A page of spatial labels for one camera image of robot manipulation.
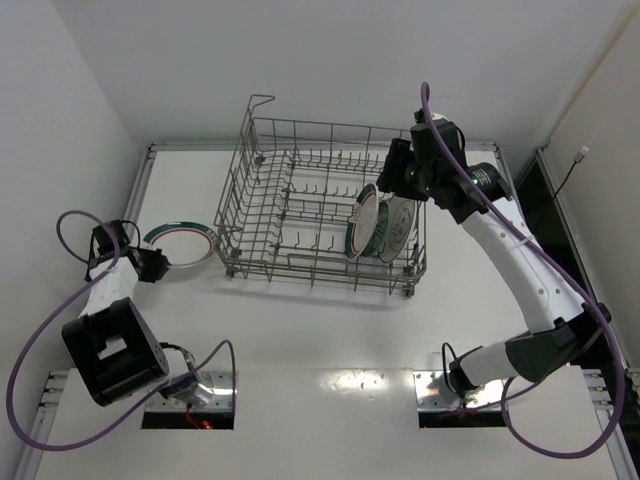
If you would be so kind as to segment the large white plate blue rim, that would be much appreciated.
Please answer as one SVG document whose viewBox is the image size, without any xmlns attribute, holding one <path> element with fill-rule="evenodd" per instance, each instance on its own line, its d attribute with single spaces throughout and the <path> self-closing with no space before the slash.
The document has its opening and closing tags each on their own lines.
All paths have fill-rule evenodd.
<svg viewBox="0 0 640 480">
<path fill-rule="evenodd" d="M 413 229 L 417 202 L 415 200 L 393 196 L 389 205 L 389 227 L 379 249 L 381 262 L 393 262 L 403 251 Z"/>
</svg>

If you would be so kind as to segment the small teal patterned plate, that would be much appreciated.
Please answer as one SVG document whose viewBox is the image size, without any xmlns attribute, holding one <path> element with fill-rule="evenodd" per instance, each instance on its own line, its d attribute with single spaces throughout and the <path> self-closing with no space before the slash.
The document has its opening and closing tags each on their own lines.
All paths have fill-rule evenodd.
<svg viewBox="0 0 640 480">
<path fill-rule="evenodd" d="M 378 204 L 378 216 L 374 232 L 363 251 L 363 256 L 370 257 L 376 254 L 386 235 L 389 226 L 389 205 L 387 201 L 381 200 Z"/>
</svg>

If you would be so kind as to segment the white plate green red rim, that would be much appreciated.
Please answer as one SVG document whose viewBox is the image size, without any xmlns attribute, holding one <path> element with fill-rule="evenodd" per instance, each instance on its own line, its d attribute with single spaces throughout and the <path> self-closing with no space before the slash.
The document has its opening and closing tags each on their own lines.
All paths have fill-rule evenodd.
<svg viewBox="0 0 640 480">
<path fill-rule="evenodd" d="M 347 221 L 345 235 L 345 257 L 358 258 L 364 253 L 376 228 L 379 210 L 377 187 L 366 184 L 354 203 L 352 214 Z"/>
</svg>

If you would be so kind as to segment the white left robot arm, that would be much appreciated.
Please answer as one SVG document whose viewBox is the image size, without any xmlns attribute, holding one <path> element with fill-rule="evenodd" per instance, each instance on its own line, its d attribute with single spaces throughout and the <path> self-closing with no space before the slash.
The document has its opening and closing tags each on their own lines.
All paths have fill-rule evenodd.
<svg viewBox="0 0 640 480">
<path fill-rule="evenodd" d="M 186 349 L 159 342 L 133 302 L 138 283 L 155 283 L 169 271 L 160 250 L 133 242 L 124 220 L 92 230 L 88 269 L 93 283 L 78 319 L 65 324 L 62 339 L 92 399 L 106 407 L 164 379 L 165 349 L 180 352 L 189 370 L 195 358 Z"/>
</svg>

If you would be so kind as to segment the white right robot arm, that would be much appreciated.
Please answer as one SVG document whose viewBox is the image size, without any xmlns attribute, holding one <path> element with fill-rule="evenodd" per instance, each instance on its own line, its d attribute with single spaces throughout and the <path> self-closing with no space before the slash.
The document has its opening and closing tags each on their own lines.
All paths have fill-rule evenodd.
<svg viewBox="0 0 640 480">
<path fill-rule="evenodd" d="M 539 383 L 586 352 L 602 333 L 593 310 L 548 261 L 493 165 L 469 165 L 461 130 L 418 110 L 409 139 L 392 140 L 378 188 L 396 197 L 432 200 L 492 261 L 522 312 L 523 334 L 454 359 L 445 376 L 459 397 L 493 380 Z"/>
</svg>

